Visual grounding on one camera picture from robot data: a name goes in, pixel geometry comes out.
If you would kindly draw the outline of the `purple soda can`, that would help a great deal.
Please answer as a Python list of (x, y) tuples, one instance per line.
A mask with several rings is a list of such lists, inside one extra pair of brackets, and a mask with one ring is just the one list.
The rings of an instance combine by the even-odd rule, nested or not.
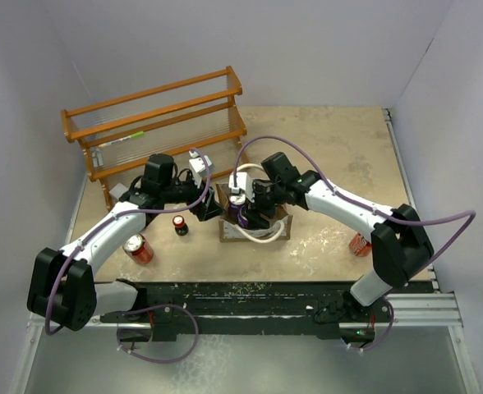
[(228, 216), (233, 223), (239, 227), (247, 229), (248, 219), (244, 216), (242, 210), (246, 206), (246, 196), (244, 194), (230, 195), (228, 197)]

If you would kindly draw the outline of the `canvas bag with rope handles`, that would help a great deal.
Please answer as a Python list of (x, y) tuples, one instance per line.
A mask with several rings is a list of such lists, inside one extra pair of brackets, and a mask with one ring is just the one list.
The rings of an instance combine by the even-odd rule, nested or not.
[[(245, 163), (237, 168), (237, 172), (247, 172), (251, 168), (257, 169), (262, 172), (264, 171), (263, 167), (259, 164)], [(263, 216), (269, 221), (268, 228), (244, 229), (239, 227), (236, 223), (233, 223), (228, 216), (228, 197), (230, 196), (228, 182), (218, 183), (216, 185), (216, 192), (218, 195), (219, 203), (224, 208), (224, 213), (220, 216), (218, 222), (218, 237), (221, 242), (227, 243), (252, 241), (257, 244), (268, 244), (274, 241), (288, 241), (291, 238), (292, 215), (283, 205), (277, 207), (275, 211), (275, 216), (273, 218), (267, 218)]]

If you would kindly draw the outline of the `red soda can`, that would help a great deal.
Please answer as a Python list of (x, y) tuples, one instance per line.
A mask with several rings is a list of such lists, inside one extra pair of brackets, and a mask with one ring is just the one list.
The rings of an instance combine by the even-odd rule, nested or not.
[(348, 248), (357, 257), (366, 257), (372, 251), (371, 243), (360, 233), (351, 239)]
[(128, 257), (141, 266), (149, 264), (154, 257), (150, 243), (140, 233), (136, 233), (125, 241), (122, 249)]

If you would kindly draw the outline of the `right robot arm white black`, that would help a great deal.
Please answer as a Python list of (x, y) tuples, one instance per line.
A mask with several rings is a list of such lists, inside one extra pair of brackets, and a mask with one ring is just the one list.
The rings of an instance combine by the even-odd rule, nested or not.
[(373, 267), (352, 285), (351, 296), (343, 303), (351, 320), (364, 320), (374, 302), (404, 286), (430, 261), (433, 246), (411, 206), (375, 204), (339, 189), (316, 171), (299, 172), (283, 152), (266, 158), (261, 166), (265, 179), (250, 179), (245, 172), (229, 178), (232, 193), (246, 198), (238, 211), (240, 224), (268, 228), (278, 206), (296, 205), (342, 223), (370, 243)]

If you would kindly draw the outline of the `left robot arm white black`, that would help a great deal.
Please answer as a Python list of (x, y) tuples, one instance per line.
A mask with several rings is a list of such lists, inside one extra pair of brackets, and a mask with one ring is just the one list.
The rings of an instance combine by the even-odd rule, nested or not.
[(130, 322), (148, 310), (142, 290), (116, 279), (96, 283), (94, 275), (116, 250), (161, 214), (191, 211), (200, 221), (222, 213), (210, 185), (214, 165), (198, 149), (190, 151), (186, 179), (177, 176), (174, 158), (155, 153), (102, 220), (71, 243), (41, 250), (34, 261), (27, 309), (46, 324), (78, 331), (93, 316), (119, 312)]

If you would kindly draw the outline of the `small dark sauce bottle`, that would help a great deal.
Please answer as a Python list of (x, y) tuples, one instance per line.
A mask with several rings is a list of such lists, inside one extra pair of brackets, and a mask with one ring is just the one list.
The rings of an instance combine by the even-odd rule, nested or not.
[(189, 227), (187, 226), (185, 218), (182, 215), (174, 216), (172, 218), (172, 224), (174, 226), (175, 232), (179, 236), (185, 236), (189, 231)]

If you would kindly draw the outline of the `orange wooden rack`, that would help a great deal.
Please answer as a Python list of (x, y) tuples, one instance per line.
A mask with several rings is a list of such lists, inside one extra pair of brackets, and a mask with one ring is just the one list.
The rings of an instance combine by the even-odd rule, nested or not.
[[(247, 128), (236, 99), (242, 83), (231, 66), (122, 97), (61, 111), (66, 140), (77, 143), (87, 177), (101, 185), (107, 208), (119, 181), (138, 174), (154, 153), (176, 158), (192, 148), (237, 154)], [(144, 131), (105, 148), (97, 145)]]

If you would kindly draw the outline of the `white box on rack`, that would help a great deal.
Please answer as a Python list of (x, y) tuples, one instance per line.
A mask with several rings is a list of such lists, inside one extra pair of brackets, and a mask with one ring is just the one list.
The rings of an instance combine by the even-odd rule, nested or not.
[(117, 183), (112, 189), (109, 190), (109, 195), (112, 200), (118, 201), (122, 195), (124, 195), (129, 188), (122, 183)]

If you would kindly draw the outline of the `green marker pen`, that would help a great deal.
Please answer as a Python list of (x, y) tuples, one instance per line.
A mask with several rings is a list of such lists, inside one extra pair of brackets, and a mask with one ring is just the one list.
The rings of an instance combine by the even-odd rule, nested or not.
[(111, 140), (109, 142), (105, 142), (105, 143), (102, 143), (102, 144), (99, 144), (97, 145), (98, 148), (105, 148), (105, 147), (108, 147), (108, 146), (111, 146), (113, 144), (118, 144), (118, 143), (121, 143), (121, 142), (124, 142), (124, 141), (127, 141), (127, 140), (131, 140), (131, 139), (135, 139), (137, 137), (141, 137), (142, 135), (144, 135), (144, 131), (138, 131), (134, 134), (131, 134), (131, 135), (127, 135), (127, 136), (123, 136), (119, 139), (116, 139), (116, 140)]

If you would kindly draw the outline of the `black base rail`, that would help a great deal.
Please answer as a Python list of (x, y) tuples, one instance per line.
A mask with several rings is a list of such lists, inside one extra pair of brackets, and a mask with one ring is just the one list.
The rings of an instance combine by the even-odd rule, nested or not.
[(392, 306), (356, 303), (350, 282), (142, 282), (132, 314), (102, 315), (121, 330), (137, 328), (152, 341), (180, 334), (313, 336), (371, 341), (377, 323), (391, 323)]

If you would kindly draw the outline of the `aluminium frame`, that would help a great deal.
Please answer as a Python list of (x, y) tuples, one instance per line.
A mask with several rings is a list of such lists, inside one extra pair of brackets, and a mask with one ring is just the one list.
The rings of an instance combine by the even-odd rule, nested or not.
[[(318, 172), (321, 176), (323, 176), (319, 168), (314, 167), (312, 170)], [(421, 227), (426, 229), (427, 221), (420, 219), (419, 224)], [(437, 252), (434, 250), (430, 261), (422, 270), (429, 268), (434, 263), (436, 257)], [(454, 328), (456, 326), (459, 326), (462, 320), (454, 296), (451, 294), (443, 294), (437, 292), (437, 290), (431, 284), (416, 281), (415, 276), (411, 278), (409, 282), (406, 283), (404, 286), (394, 288), (389, 293), (379, 298), (387, 300), (388, 303), (392, 306), (394, 312), (394, 319), (391, 323), (375, 324), (373, 327), (373, 331), (375, 334), (373, 340), (354, 341), (351, 338), (344, 337), (340, 339), (330, 340), (340, 340), (348, 349), (354, 350), (358, 353), (364, 353), (368, 350), (373, 349), (382, 342), (382, 338), (377, 336), (375, 333), (376, 328), (383, 328), (385, 331), (390, 331), (395, 325), (398, 324), (407, 327), (444, 326), (447, 328)], [(141, 282), (132, 283), (139, 287)], [(30, 371), (35, 358), (35, 352), (37, 350), (39, 338), (41, 336), (54, 335), (63, 329), (67, 329), (71, 332), (76, 332), (68, 328), (59, 328), (56, 323), (46, 324), (43, 317), (32, 312), (31, 314), (32, 316), (29, 321), (29, 332), (31, 340), (25, 348), (25, 358), (21, 362), (18, 375), (11, 386), (11, 391), (14, 393), (22, 393), (26, 390)], [(150, 339), (150, 336), (141, 334), (139, 329), (137, 328), (127, 328), (125, 330), (121, 330), (119, 326), (115, 323), (104, 323), (101, 317), (102, 315), (93, 316), (83, 328), (101, 327), (113, 329), (117, 335), (117, 348), (122, 352), (132, 354), (133, 347), (137, 342), (152, 341)], [(202, 334), (195, 332), (190, 336), (192, 336), (194, 339), (198, 339), (200, 336), (202, 336)]]

